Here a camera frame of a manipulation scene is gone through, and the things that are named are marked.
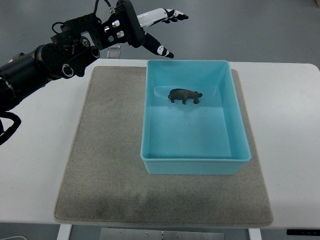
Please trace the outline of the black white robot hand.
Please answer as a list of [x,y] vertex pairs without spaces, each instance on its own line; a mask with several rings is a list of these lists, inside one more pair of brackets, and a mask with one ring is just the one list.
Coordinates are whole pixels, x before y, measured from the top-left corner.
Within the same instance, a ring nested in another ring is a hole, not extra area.
[[116,44],[128,43],[134,48],[142,46],[154,55],[172,59],[174,54],[145,32],[145,29],[160,22],[169,24],[188,18],[181,11],[167,8],[157,8],[137,15],[131,1],[119,0],[109,19],[101,25],[100,43],[95,43],[95,46],[103,50]]

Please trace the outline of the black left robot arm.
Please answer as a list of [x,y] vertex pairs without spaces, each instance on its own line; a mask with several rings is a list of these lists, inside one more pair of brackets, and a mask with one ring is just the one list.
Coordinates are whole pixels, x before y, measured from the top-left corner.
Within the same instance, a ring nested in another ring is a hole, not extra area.
[[0,142],[5,143],[21,125],[21,119],[11,110],[25,98],[61,78],[82,77],[85,68],[100,57],[100,51],[83,36],[101,24],[96,11],[71,20],[76,26],[71,32],[57,33],[52,42],[34,51],[19,53],[0,68],[0,117],[12,125],[0,128]]

